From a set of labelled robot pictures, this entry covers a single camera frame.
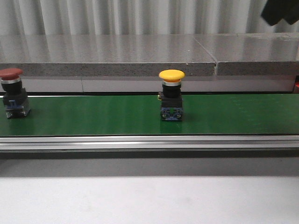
blue terminal block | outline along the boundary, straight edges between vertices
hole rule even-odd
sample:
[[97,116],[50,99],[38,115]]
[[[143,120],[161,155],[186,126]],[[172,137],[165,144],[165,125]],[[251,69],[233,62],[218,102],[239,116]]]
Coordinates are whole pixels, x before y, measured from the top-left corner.
[[181,121],[183,119],[181,79],[185,74],[179,70],[164,70],[159,76],[164,79],[163,92],[158,94],[158,99],[161,100],[161,120]]
[[26,117],[30,112],[29,100],[26,98],[21,104],[18,104],[17,100],[9,100],[9,105],[5,106],[7,118],[20,118]]

white floor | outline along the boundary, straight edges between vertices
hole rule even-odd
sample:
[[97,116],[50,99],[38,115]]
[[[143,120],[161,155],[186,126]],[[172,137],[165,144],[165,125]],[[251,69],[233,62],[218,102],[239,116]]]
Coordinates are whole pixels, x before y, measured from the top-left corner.
[[[213,176],[206,175],[210,165],[223,166],[225,170],[227,160],[235,161],[235,168],[247,167],[252,176],[216,175],[216,171],[210,173]],[[294,174],[299,169],[296,160],[0,161],[0,223],[297,224],[299,176]],[[275,176],[279,169],[262,175],[271,166],[279,167],[278,161],[284,164],[281,168],[285,172],[280,171],[281,176]],[[138,175],[126,175],[126,171],[113,174],[114,164],[141,171]],[[145,175],[142,166],[146,167],[145,171],[149,164],[155,164],[153,170],[170,166],[174,169],[168,171],[169,175]],[[186,164],[182,167],[183,175],[177,175],[182,164]],[[103,166],[106,170],[101,173],[98,169]]]

metal frame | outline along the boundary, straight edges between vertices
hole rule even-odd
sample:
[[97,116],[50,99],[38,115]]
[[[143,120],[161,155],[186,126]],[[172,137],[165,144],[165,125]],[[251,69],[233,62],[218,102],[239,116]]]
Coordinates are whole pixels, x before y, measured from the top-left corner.
[[294,150],[299,135],[71,136],[0,138],[5,152]]

gray countertop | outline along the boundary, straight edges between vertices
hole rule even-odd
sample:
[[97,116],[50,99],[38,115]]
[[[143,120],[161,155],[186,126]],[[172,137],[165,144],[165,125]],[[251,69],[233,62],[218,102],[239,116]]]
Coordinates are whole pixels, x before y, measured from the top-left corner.
[[20,67],[34,77],[155,77],[167,68],[187,76],[296,75],[298,43],[296,33],[4,35],[0,68]]
[[23,69],[31,92],[156,92],[165,69],[185,72],[182,91],[292,91],[298,44],[298,33],[4,35],[0,69]]

